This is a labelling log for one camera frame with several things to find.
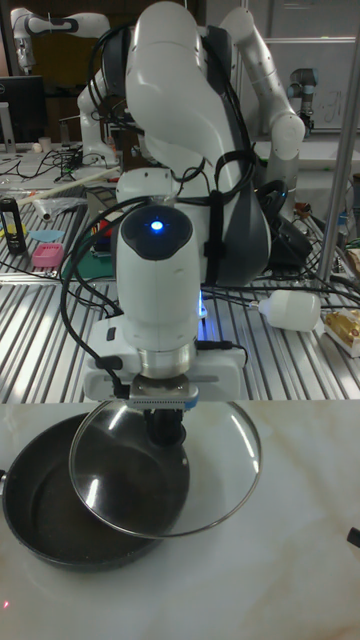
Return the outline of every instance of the blue indicator light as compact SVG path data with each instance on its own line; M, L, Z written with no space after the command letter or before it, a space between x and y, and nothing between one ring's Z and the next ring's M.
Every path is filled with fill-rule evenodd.
M164 228L164 225L162 222L160 222L160 220L154 220L154 222L151 223L150 225L151 229L153 231L161 231Z

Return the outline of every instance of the computer monitor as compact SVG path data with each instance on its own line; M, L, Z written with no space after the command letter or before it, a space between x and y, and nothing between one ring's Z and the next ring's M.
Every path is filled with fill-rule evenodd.
M35 142L44 135L48 120L41 76L0 77L0 102L9 103L15 142Z

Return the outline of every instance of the metal pole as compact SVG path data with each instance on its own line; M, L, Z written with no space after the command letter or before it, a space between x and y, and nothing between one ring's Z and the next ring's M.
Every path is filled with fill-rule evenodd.
M360 116L360 28L355 42L355 52L349 79L339 148L336 156L334 180L331 188L329 212L324 231L318 276L328 281L336 250L338 218L345 200L346 185L350 174L356 129Z

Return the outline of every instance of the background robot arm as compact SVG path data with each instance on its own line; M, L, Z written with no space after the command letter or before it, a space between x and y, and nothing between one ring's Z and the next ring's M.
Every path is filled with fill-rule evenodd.
M32 36L68 33L78 38L100 38L110 29L109 20L100 13L77 13L66 18L51 18L49 14L47 18L43 18L25 8L11 12L11 24L19 65L27 75L36 64L31 45ZM101 96L105 97L108 89L101 70L96 75L96 83ZM88 87L80 94L78 107L84 164L114 166L117 160L112 149L101 139L100 121L93 115L95 107Z
M289 195L286 207L290 212L295 199L299 149L305 134L304 123L289 104L271 53L255 27L251 13L241 7L233 9L223 20L221 27L228 31L240 51L270 130L271 153L266 179L268 182L283 180L287 184Z
M66 18L47 18L32 13L24 7L11 12L16 52L20 68L25 74L31 73L35 58L32 52L31 36L46 33L69 33L78 38L100 38L110 29L109 20L100 13L76 13Z

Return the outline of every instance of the table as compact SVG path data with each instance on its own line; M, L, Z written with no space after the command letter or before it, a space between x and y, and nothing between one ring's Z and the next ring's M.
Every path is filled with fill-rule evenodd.
M264 469L227 522L105 574L66 573L21 547L0 511L6 640L358 640L359 403L243 402ZM84 405L0 406L0 466Z

